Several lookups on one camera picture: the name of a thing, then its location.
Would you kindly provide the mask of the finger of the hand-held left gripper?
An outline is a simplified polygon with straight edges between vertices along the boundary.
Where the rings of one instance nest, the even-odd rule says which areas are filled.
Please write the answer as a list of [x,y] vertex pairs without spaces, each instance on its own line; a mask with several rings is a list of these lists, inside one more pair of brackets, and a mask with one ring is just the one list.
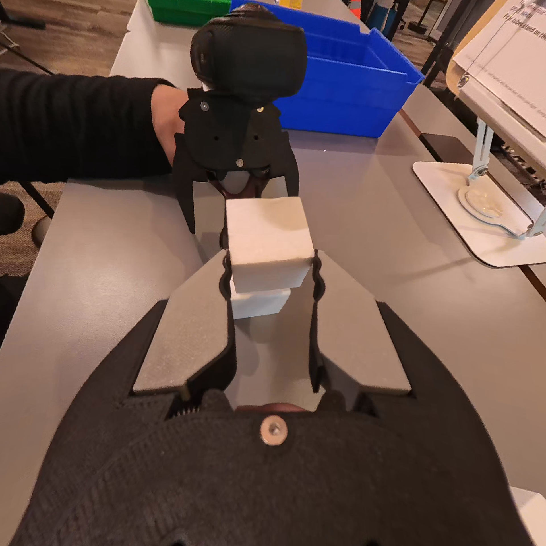
[[276,177],[269,180],[261,180],[260,198],[262,199],[277,199],[288,196],[286,181],[284,176]]
[[220,251],[224,197],[208,182],[193,182],[195,238],[201,251]]

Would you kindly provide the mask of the green plastic bin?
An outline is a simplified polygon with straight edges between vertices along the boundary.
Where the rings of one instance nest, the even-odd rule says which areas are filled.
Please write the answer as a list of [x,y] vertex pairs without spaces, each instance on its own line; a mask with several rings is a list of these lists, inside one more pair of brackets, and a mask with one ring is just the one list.
[[199,28],[228,14],[231,1],[147,1],[155,22]]

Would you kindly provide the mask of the printed instruction sheet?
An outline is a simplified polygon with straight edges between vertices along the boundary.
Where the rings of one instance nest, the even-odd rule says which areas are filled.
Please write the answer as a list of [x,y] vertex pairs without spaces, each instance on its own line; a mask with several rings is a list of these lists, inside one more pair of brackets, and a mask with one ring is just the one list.
[[545,1],[505,1],[454,62],[545,136]]

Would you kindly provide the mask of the person's left hand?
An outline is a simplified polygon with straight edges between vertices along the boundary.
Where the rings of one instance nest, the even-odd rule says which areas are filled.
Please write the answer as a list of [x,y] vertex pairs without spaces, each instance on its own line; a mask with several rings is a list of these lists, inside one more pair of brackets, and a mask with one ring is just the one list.
[[151,96],[151,115],[154,132],[170,165],[173,165],[175,135],[184,133],[185,122],[179,111],[188,101],[186,90],[168,85],[158,85]]

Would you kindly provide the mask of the white document stand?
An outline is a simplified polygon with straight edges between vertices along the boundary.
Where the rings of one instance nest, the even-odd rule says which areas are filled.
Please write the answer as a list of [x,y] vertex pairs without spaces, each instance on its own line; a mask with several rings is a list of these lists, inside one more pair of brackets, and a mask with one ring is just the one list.
[[[493,18],[505,1],[495,1],[469,31],[454,56]],[[508,190],[488,174],[497,134],[545,177],[545,136],[450,61],[448,89],[477,116],[471,164],[415,162],[413,172],[470,252],[485,265],[509,268],[545,264],[545,210],[533,220]]]

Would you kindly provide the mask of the person's left forearm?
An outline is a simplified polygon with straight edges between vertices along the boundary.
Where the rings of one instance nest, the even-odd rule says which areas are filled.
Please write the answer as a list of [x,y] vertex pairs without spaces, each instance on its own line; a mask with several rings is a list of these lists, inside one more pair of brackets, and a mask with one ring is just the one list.
[[152,120],[160,78],[1,69],[1,184],[170,173]]

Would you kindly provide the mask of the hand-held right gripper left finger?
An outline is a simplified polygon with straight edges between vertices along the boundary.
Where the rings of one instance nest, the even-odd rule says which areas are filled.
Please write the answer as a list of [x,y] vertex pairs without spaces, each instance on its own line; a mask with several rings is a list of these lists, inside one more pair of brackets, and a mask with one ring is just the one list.
[[169,297],[133,386],[137,395],[201,399],[233,381],[236,345],[228,250],[219,251]]

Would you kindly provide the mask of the blue plastic bin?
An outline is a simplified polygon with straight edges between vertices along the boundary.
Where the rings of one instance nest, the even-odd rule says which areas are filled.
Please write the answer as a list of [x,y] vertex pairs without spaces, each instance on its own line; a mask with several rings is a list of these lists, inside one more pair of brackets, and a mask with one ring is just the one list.
[[379,138],[424,75],[379,30],[258,1],[305,32],[304,83],[279,98],[285,129]]

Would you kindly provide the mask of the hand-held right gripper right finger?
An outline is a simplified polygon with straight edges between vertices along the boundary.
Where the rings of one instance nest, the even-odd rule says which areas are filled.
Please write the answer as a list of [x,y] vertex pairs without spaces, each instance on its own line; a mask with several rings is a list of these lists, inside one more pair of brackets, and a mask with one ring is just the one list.
[[349,411],[364,394],[409,394],[410,382],[375,297],[321,250],[315,250],[312,280],[313,392],[340,392]]

